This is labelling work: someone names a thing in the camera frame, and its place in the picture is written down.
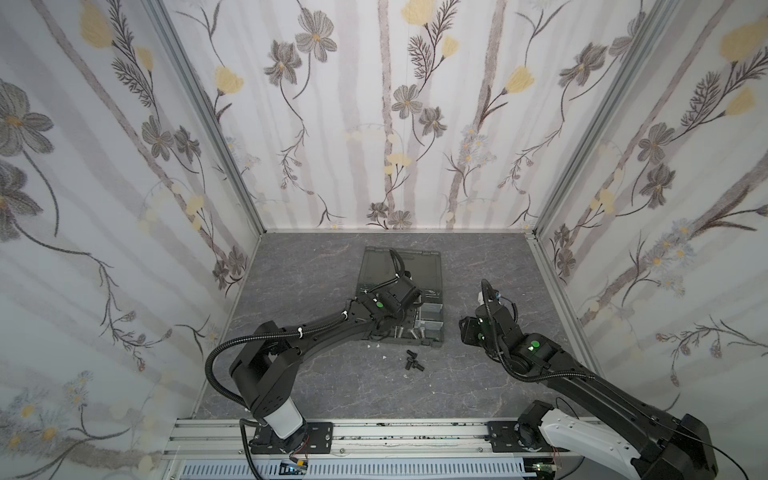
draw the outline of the gray flower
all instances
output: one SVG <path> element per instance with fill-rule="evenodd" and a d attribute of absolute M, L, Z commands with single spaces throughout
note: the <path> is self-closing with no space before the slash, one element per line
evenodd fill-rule
<path fill-rule="evenodd" d="M 416 86 L 411 85 L 410 88 L 405 85 L 400 85 L 395 90 L 395 103 L 392 106 L 393 111 L 400 111 L 400 118 L 405 120 L 410 114 L 418 114 L 422 110 L 422 102 L 414 100 L 418 93 L 416 92 Z"/>
<path fill-rule="evenodd" d="M 227 258 L 227 264 L 232 270 L 233 275 L 240 275 L 245 270 L 245 256 L 237 249 L 237 245 L 232 246 L 232 251 Z"/>
<path fill-rule="evenodd" d="M 289 82 L 295 84 L 296 71 L 294 68 L 301 66 L 301 57 L 296 53 L 293 44 L 287 41 L 277 43 L 277 40 L 272 40 L 269 57 L 275 62 L 275 65 L 264 68 L 264 73 L 270 76 L 270 83 L 279 85 L 284 76 Z"/>
<path fill-rule="evenodd" d="M 441 124 L 442 113 L 440 113 L 440 107 L 425 108 L 422 112 L 422 116 L 419 119 L 419 123 L 424 125 L 422 135 L 427 135 L 430 132 L 435 132 L 436 137 L 441 137 L 442 132 L 448 130 L 448 126 Z"/>
<path fill-rule="evenodd" d="M 179 125 L 179 130 L 174 134 L 179 153 L 187 154 L 187 160 L 192 163 L 193 155 L 200 156 L 200 141 L 190 139 L 190 132 Z"/>
<path fill-rule="evenodd" d="M 0 155 L 12 157 L 24 144 L 39 154 L 50 154 L 53 145 L 40 132 L 52 128 L 50 118 L 30 113 L 29 99 L 21 88 L 0 80 Z"/>
<path fill-rule="evenodd" d="M 149 121 L 141 124 L 141 137 L 149 145 L 152 145 L 152 157 L 163 156 L 163 160 L 170 158 L 169 147 L 174 146 L 174 137 L 169 131 L 160 132 L 160 125 L 154 119 L 154 115 L 149 116 Z"/>
<path fill-rule="evenodd" d="M 579 86 L 584 86 L 589 78 L 589 73 L 593 70 L 598 70 L 605 63 L 605 45 L 594 45 L 589 42 L 589 45 L 584 47 L 579 55 L 576 55 L 576 66 L 571 68 L 564 68 L 560 70 L 560 76 L 562 77 L 558 82 L 561 87 L 565 87 L 573 80 Z"/>
<path fill-rule="evenodd" d="M 640 190 L 640 195 L 650 195 L 648 208 L 656 208 L 664 205 L 667 199 L 664 198 L 664 189 L 672 188 L 675 170 L 670 170 L 667 165 L 661 164 L 648 172 L 648 185 Z"/>
<path fill-rule="evenodd" d="M 660 122 L 648 130 L 648 138 L 637 142 L 637 146 L 643 150 L 637 155 L 639 161 L 646 161 L 650 157 L 652 164 L 658 164 L 664 157 L 662 146 L 672 141 L 674 128 L 667 128 L 667 124 Z"/>
<path fill-rule="evenodd" d="M 380 217 L 386 218 L 387 211 L 389 211 L 389 207 L 384 202 L 371 203 L 371 213 L 366 216 L 371 220 L 378 220 Z"/>
<path fill-rule="evenodd" d="M 304 53 L 314 51 L 315 58 L 327 61 L 326 51 L 336 51 L 336 43 L 328 38 L 333 33 L 333 22 L 320 10 L 313 16 L 307 8 L 302 8 L 299 25 L 309 33 L 296 34 L 296 47 Z"/>
<path fill-rule="evenodd" d="M 564 246 L 571 239 L 571 231 L 563 223 L 559 229 L 554 231 L 554 242 Z"/>
<path fill-rule="evenodd" d="M 27 174 L 20 168 L 0 160 L 0 242 L 18 238 L 16 215 L 37 215 L 43 211 L 22 188 Z"/>
<path fill-rule="evenodd" d="M 576 266 L 576 259 L 573 252 L 565 248 L 558 253 L 558 268 L 561 271 L 562 276 L 571 275 L 571 268 Z"/>
<path fill-rule="evenodd" d="M 411 212 L 397 210 L 392 212 L 392 215 L 389 216 L 389 225 L 394 230 L 404 230 L 411 227 L 412 223 L 410 222 L 410 219 Z"/>
<path fill-rule="evenodd" d="M 227 268 L 227 262 L 224 260 L 216 260 L 214 266 L 214 278 L 219 280 L 219 290 L 223 290 L 227 286 L 227 275 L 230 274 L 230 269 Z"/>
<path fill-rule="evenodd" d="M 629 47 L 632 46 L 632 41 L 634 40 L 635 35 L 637 35 L 637 31 L 640 30 L 640 25 L 643 24 L 644 20 L 645 12 L 640 12 L 637 17 L 632 18 L 629 25 L 627 25 L 627 33 L 629 36 L 614 38 L 611 48 L 608 49 L 608 54 L 613 57 L 617 57 L 618 55 L 623 57 L 624 54 L 629 51 Z"/>

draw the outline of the metal mounting plate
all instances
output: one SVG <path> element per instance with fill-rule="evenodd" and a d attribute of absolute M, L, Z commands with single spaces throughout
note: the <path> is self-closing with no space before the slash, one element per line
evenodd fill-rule
<path fill-rule="evenodd" d="M 518 433 L 515 431 L 517 422 L 487 422 L 488 439 L 491 441 L 491 450 L 494 453 L 519 453 L 530 452 L 518 443 Z M 537 452 L 551 452 L 552 447 L 546 445 Z"/>
<path fill-rule="evenodd" d="M 333 441 L 333 423 L 332 422 L 308 422 L 306 424 L 309 435 L 306 440 L 306 445 L 296 452 L 297 455 L 303 455 L 304 453 L 331 453 L 331 443 Z M 270 434 L 270 441 L 267 444 L 260 445 L 258 442 L 251 442 L 250 452 L 253 455 L 280 455 L 280 450 L 275 447 L 275 442 L 271 439 L 275 438 L 275 434 L 269 427 L 264 427 L 260 431 L 256 432 L 256 436 L 260 436 L 261 432 L 268 432 Z"/>

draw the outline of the flower stem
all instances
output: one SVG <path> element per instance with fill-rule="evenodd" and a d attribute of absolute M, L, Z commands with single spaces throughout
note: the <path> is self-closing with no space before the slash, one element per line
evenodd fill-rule
<path fill-rule="evenodd" d="M 304 93 L 304 91 L 306 90 L 306 86 L 310 84 L 311 74 L 312 74 L 312 52 L 306 54 L 306 82 L 304 83 L 304 87 L 301 89 L 301 91 L 293 97 L 293 100 L 296 100 L 296 97 Z"/>
<path fill-rule="evenodd" d="M 195 157 L 197 157 L 197 164 L 200 165 L 200 174 L 203 176 L 203 193 L 205 193 L 205 173 L 203 172 L 203 162 L 200 160 L 200 155 L 195 152 Z"/>
<path fill-rule="evenodd" d="M 184 165 L 184 162 L 183 162 L 183 161 L 181 161 L 181 159 L 179 158 L 178 154 L 176 153 L 176 151 L 174 150 L 174 148 L 173 148 L 173 147 L 170 147 L 170 148 L 168 148 L 168 150 L 170 150 L 170 152 L 171 152 L 171 153 L 174 155 L 174 157 L 176 157 L 176 160 L 178 160 L 178 161 L 179 161 L 179 164 L 181 164 L 181 166 L 182 166 L 182 167 L 184 167 L 184 169 L 185 169 L 186 171 L 188 171 L 188 172 L 191 172 L 191 173 L 193 173 L 193 174 L 199 174 L 199 173 L 200 173 L 200 172 L 196 172 L 195 170 L 192 170 L 192 169 L 191 169 L 191 168 L 189 168 L 187 165 Z"/>
<path fill-rule="evenodd" d="M 293 112 L 293 114 L 296 115 L 299 118 L 299 120 L 301 120 L 301 124 L 303 126 L 304 125 L 304 119 L 301 118 L 301 115 L 299 115 L 298 112 L 296 112 L 296 110 L 294 110 L 293 106 L 288 101 L 288 97 L 286 97 L 286 92 L 283 90 L 283 79 L 282 78 L 280 79 L 280 93 L 283 94 L 283 100 L 285 100 L 286 103 L 288 104 L 288 108 L 290 108 L 290 110 Z"/>
<path fill-rule="evenodd" d="M 626 217 L 627 215 L 635 214 L 635 213 L 639 212 L 640 210 L 643 210 L 645 207 L 647 207 L 647 206 L 648 206 L 648 204 L 650 203 L 650 200 L 651 200 L 651 199 L 649 198 L 649 199 L 648 199 L 648 201 L 647 201 L 647 202 L 645 202 L 645 205 L 643 205 L 642 207 L 638 208 L 637 210 L 632 210 L 632 211 L 631 211 L 630 213 L 628 213 L 628 214 L 621 214 L 621 215 L 617 215 L 617 217 Z"/>
<path fill-rule="evenodd" d="M 437 132 L 435 132 L 435 133 L 432 135 L 432 141 L 431 141 L 431 142 L 429 142 L 429 146 L 427 147 L 427 149 L 426 149 L 426 150 L 424 150 L 424 153 L 423 153 L 423 154 L 421 154 L 421 155 L 419 155 L 419 158 L 417 158 L 417 159 L 416 159 L 416 161 L 415 161 L 415 162 L 413 162 L 413 163 L 418 163 L 418 162 L 419 162 L 419 160 L 421 160 L 421 159 L 422 159 L 422 157 L 423 157 L 424 155 L 427 155 L 427 152 L 429 151 L 429 149 L 430 149 L 430 148 L 432 148 L 432 145 L 435 143 L 435 139 L 436 139 L 436 138 L 437 138 Z"/>
<path fill-rule="evenodd" d="M 632 192 L 629 196 L 629 204 L 634 205 L 634 189 L 637 188 L 637 182 L 640 181 L 640 177 L 643 176 L 643 172 L 645 172 L 645 169 L 648 168 L 648 164 L 650 163 L 650 160 L 645 162 L 645 165 L 643 165 L 643 170 L 640 170 L 640 173 L 637 175 L 637 178 L 634 179 L 634 183 L 632 184 Z"/>
<path fill-rule="evenodd" d="M 45 247 L 45 248 L 48 248 L 48 249 L 56 251 L 56 252 L 71 253 L 72 255 L 85 255 L 86 257 L 91 257 L 91 254 L 87 253 L 87 252 L 78 252 L 77 250 L 66 250 L 64 248 L 54 247 L 53 245 L 48 245 L 47 243 L 41 242 L 40 240 L 34 238 L 32 235 L 27 233 L 26 230 L 21 228 L 21 226 L 18 224 L 18 222 L 16 221 L 15 218 L 12 217 L 11 222 L 13 222 L 13 226 L 16 227 L 16 229 L 18 231 L 22 232 L 22 234 L 25 237 L 27 237 L 29 240 L 32 240 L 33 242 L 35 242 L 37 245 L 40 245 L 41 247 Z"/>
<path fill-rule="evenodd" d="M 32 158 L 29 156 L 26 150 L 22 149 L 22 152 L 24 153 L 24 156 L 27 157 L 27 160 L 29 161 L 32 168 L 35 169 L 36 172 L 38 172 L 38 175 L 40 175 L 40 178 L 43 179 L 45 182 L 45 186 L 48 187 L 48 192 L 51 194 L 51 199 L 53 200 L 53 207 L 54 210 L 56 210 L 56 225 L 53 230 L 53 236 L 56 237 L 58 235 L 58 200 L 56 200 L 56 195 L 53 193 L 53 187 L 51 187 L 51 182 L 48 181 L 48 178 L 45 178 L 45 175 L 40 171 L 37 164 L 32 161 Z"/>
<path fill-rule="evenodd" d="M 600 78 L 598 78 L 598 79 L 596 80 L 596 82 L 592 84 L 592 86 L 591 86 L 591 87 L 589 87 L 587 90 L 584 90 L 584 91 L 582 91 L 580 94 L 576 95 L 575 97 L 571 97 L 571 98 L 569 98 L 568 100 L 569 100 L 569 101 L 570 101 L 570 100 L 576 100 L 577 98 L 579 98 L 580 96 L 582 96 L 583 94 L 587 93 L 587 92 L 588 92 L 588 91 L 590 91 L 592 88 L 594 88 L 594 86 L 595 86 L 595 85 L 597 85 L 598 83 L 600 83 L 600 80 L 602 80 L 602 79 L 605 77 L 605 75 L 608 73 L 608 71 L 611 69 L 611 67 L 613 67 L 613 66 L 614 66 L 614 63 L 616 63 L 616 60 L 617 60 L 617 59 L 618 59 L 618 57 L 614 57 L 613 61 L 611 61 L 611 64 L 610 64 L 610 65 L 608 65 L 608 68 L 606 68 L 606 69 L 605 69 L 605 71 L 604 71 L 604 72 L 603 72 L 603 74 L 600 76 Z"/>
<path fill-rule="evenodd" d="M 416 116 L 411 115 L 411 131 L 413 132 L 413 137 L 416 139 L 416 141 L 419 142 L 419 144 L 423 147 L 424 144 L 421 140 L 419 140 L 419 136 L 416 133 Z"/>

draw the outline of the yellow flower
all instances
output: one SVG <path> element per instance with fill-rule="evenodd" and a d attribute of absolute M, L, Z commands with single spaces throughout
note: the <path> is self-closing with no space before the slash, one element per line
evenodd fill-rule
<path fill-rule="evenodd" d="M 90 2 L 83 2 L 80 14 L 80 35 L 90 46 L 105 48 L 112 45 L 112 29 L 98 7 Z"/>
<path fill-rule="evenodd" d="M 600 190 L 600 203 L 603 204 L 606 214 L 614 212 L 614 195 L 609 190 Z"/>
<path fill-rule="evenodd" d="M 144 212 L 144 219 L 149 222 L 156 222 L 157 212 L 152 210 L 151 208 L 147 208 L 147 211 Z"/>
<path fill-rule="evenodd" d="M 720 54 L 728 61 L 739 61 L 760 46 L 768 36 L 768 18 L 741 25 L 723 35 Z"/>
<path fill-rule="evenodd" d="M 216 67 L 216 88 L 222 94 L 236 94 L 243 87 L 243 79 L 235 75 L 229 68 L 219 65 Z"/>
<path fill-rule="evenodd" d="M 528 67 L 521 65 L 509 76 L 504 91 L 508 94 L 516 94 L 533 85 L 533 82 L 534 78 L 531 71 L 528 70 Z"/>
<path fill-rule="evenodd" d="M 154 67 L 154 57 L 149 48 L 136 47 L 136 56 L 139 57 L 139 61 L 147 70 L 151 71 Z"/>
<path fill-rule="evenodd" d="M 614 170 L 614 182 L 620 184 L 621 180 L 624 178 L 624 169 L 623 168 L 617 168 Z"/>
<path fill-rule="evenodd" d="M 432 18 L 435 0 L 410 0 L 400 13 L 411 25 L 425 25 Z"/>
<path fill-rule="evenodd" d="M 446 35 L 442 41 L 442 56 L 445 58 L 450 57 L 458 50 L 458 40 L 451 35 Z"/>
<path fill-rule="evenodd" d="M 752 94 L 752 89 L 749 87 L 743 87 L 739 94 L 728 102 L 728 106 L 725 107 L 726 115 L 741 115 L 752 110 L 755 107 L 755 96 Z"/>
<path fill-rule="evenodd" d="M 56 436 L 56 428 L 55 427 L 48 427 L 47 429 L 43 430 L 43 440 L 46 442 L 50 442 L 54 437 Z"/>
<path fill-rule="evenodd" d="M 8 440 L 8 448 L 15 449 L 18 444 L 22 442 L 22 437 L 18 436 L 18 433 L 14 433 L 10 440 Z"/>
<path fill-rule="evenodd" d="M 194 215 L 199 209 L 203 208 L 203 196 L 193 195 L 187 202 L 187 215 Z"/>
<path fill-rule="evenodd" d="M 138 228 L 144 233 L 149 233 L 149 222 L 147 222 L 146 220 L 139 220 L 136 223 L 136 228 Z"/>
<path fill-rule="evenodd" d="M 386 159 L 391 164 L 402 165 L 403 167 L 408 167 L 411 164 L 411 162 L 413 162 L 409 157 L 407 157 L 403 153 L 389 154 L 386 156 Z"/>

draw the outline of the black cable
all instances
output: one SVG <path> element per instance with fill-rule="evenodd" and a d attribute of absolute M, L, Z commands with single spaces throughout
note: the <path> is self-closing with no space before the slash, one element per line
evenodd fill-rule
<path fill-rule="evenodd" d="M 292 332 L 259 333 L 257 335 L 240 336 L 232 340 L 227 340 L 226 342 L 219 344 L 216 348 L 211 350 L 208 358 L 205 360 L 205 378 L 208 383 L 210 383 L 210 386 L 212 386 L 214 390 L 219 392 L 222 396 L 225 396 L 233 402 L 248 408 L 248 405 L 246 405 L 243 397 L 237 395 L 235 392 L 231 392 L 225 386 L 221 385 L 221 383 L 219 383 L 219 381 L 216 379 L 216 376 L 214 375 L 214 362 L 216 361 L 216 357 L 218 357 L 219 354 L 221 354 L 226 349 L 232 348 L 233 346 L 255 342 L 257 340 L 289 339 L 301 337 L 304 335 L 313 335 L 315 333 L 322 332 L 323 330 L 336 326 L 345 319 L 346 318 L 344 316 L 339 316 L 338 320 L 333 320 L 332 322 L 328 322 L 324 325 L 307 327 L 306 329 L 302 329 L 301 332 L 297 330 Z"/>
<path fill-rule="evenodd" d="M 578 468 L 581 467 L 582 463 L 584 463 L 584 457 L 581 457 L 581 460 L 578 461 L 578 464 L 576 464 L 576 468 L 574 468 L 570 472 L 566 473 L 565 475 L 561 476 L 560 478 L 558 478 L 558 480 L 563 480 L 563 478 L 565 478 L 565 477 L 570 477 L 571 474 L 573 474 L 573 472 L 576 472 L 578 470 Z"/>
<path fill-rule="evenodd" d="M 568 403 L 568 401 L 566 399 L 564 399 L 563 397 L 559 396 L 556 399 L 554 399 L 554 406 L 555 406 L 555 408 L 558 408 L 558 409 L 560 408 L 560 407 L 558 407 L 558 400 L 562 400 L 563 403 L 565 403 L 565 405 L 567 405 L 568 408 L 571 409 L 571 411 L 574 413 L 574 417 L 576 417 L 576 419 L 578 420 L 578 414 L 576 413 L 576 410 L 574 410 L 574 408 L 571 406 L 571 404 Z"/>
<path fill-rule="evenodd" d="M 240 419 L 240 437 L 243 439 L 243 452 L 245 453 L 245 460 L 248 462 L 248 468 L 250 468 L 251 474 L 256 480 L 264 480 L 256 470 L 256 465 L 253 463 L 253 457 L 250 456 L 250 446 L 248 445 L 248 435 L 245 432 L 245 426 L 261 428 L 261 425 L 257 422 L 251 422 L 247 419 Z"/>
<path fill-rule="evenodd" d="M 397 250 L 390 248 L 389 256 L 392 258 L 392 264 L 395 266 L 395 273 L 403 275 L 406 272 L 406 262 L 402 261 L 402 257 Z"/>
<path fill-rule="evenodd" d="M 507 300 L 510 305 L 512 305 L 512 319 L 515 321 L 515 323 L 518 322 L 518 306 L 515 304 L 515 302 L 511 301 L 509 298 L 503 295 L 499 295 L 504 300 Z"/>

